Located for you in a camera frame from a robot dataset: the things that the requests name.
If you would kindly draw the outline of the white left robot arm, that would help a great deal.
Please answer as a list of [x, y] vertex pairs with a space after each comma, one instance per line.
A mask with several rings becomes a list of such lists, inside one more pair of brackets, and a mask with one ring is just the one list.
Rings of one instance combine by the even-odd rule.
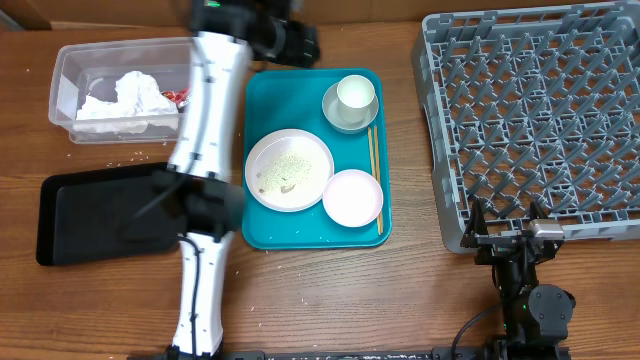
[[178, 325], [166, 359], [223, 356], [226, 260], [241, 226], [243, 190], [231, 184], [238, 101], [254, 60], [310, 68], [320, 57], [317, 31], [290, 17], [291, 0], [194, 1], [190, 101], [161, 190], [145, 205], [173, 205], [186, 219]]

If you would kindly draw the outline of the white napkin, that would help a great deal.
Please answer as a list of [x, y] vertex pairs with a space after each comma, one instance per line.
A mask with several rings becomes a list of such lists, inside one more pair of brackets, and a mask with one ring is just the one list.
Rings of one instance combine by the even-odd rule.
[[135, 116], [133, 103], [101, 101], [87, 96], [85, 103], [77, 111], [73, 129], [88, 133], [142, 133], [148, 127], [146, 122], [118, 121], [118, 118]]
[[160, 91], [156, 79], [140, 71], [130, 71], [116, 81], [116, 117], [144, 117], [162, 115], [152, 121], [154, 126], [178, 128], [177, 106]]

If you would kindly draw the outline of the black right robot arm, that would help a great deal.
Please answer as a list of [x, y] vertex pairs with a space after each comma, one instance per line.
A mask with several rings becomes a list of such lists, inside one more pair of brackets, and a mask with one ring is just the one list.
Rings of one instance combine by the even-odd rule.
[[[564, 244], [562, 226], [541, 205], [530, 204], [529, 227], [512, 235], [491, 235], [481, 201], [472, 196], [472, 210], [460, 245], [476, 251], [477, 265], [488, 265], [499, 290], [498, 304], [479, 313], [458, 331], [450, 346], [453, 359], [568, 359], [559, 346], [568, 337], [575, 297], [555, 285], [539, 282], [536, 267], [553, 259]], [[500, 310], [504, 333], [481, 348], [458, 350], [462, 335], [475, 323]]]

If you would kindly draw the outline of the red snack wrapper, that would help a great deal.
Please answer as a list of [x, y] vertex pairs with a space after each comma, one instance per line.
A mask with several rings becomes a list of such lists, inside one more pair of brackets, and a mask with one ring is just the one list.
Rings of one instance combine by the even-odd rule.
[[190, 100], [188, 88], [184, 88], [181, 91], [163, 91], [162, 95], [171, 101], [179, 110], [184, 108]]

